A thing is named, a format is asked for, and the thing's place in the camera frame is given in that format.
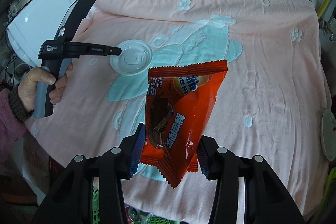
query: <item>elderly hand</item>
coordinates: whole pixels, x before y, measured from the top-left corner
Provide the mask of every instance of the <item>elderly hand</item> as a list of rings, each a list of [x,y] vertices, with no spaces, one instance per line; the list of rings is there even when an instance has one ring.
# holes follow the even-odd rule
[[[73,65],[70,63],[67,70],[69,71],[72,69]],[[17,88],[18,97],[27,112],[30,112],[34,109],[37,82],[43,82],[48,85],[52,85],[55,83],[55,80],[55,77],[46,70],[41,68],[33,68],[30,70],[30,72],[26,75]],[[67,82],[68,76],[66,73],[63,77],[56,81],[56,88],[49,93],[52,104],[57,104],[62,100]]]

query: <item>white plastic lid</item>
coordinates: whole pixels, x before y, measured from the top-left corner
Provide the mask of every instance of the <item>white plastic lid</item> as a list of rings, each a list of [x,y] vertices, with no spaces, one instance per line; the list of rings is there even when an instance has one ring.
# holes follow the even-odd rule
[[[121,75],[137,75],[149,67],[152,49],[144,41],[132,39],[120,43],[121,55],[111,55],[112,68]]]
[[[323,113],[320,136],[324,155],[329,161],[333,161],[336,157],[336,119],[328,109]]]

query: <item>pink sleeve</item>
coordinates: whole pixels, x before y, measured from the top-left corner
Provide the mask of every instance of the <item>pink sleeve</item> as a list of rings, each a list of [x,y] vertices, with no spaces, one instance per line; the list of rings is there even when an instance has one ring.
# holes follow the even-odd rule
[[[6,160],[17,139],[27,130],[26,126],[20,123],[13,114],[8,94],[8,89],[0,92],[0,162]]]

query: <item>knitted cuff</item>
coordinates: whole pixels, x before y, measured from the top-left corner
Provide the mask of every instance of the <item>knitted cuff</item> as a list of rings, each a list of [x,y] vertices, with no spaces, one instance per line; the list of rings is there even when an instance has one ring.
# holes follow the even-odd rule
[[[15,117],[19,120],[19,122],[24,123],[33,114],[33,111],[27,112],[22,105],[22,102],[17,94],[17,86],[9,93],[8,100]]]

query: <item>white appliance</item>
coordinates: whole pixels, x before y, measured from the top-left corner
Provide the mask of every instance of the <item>white appliance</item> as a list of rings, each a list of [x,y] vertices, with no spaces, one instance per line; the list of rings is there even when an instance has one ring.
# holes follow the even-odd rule
[[[53,40],[68,8],[76,0],[32,0],[7,27],[15,53],[31,67],[41,66],[38,54],[46,40]]]

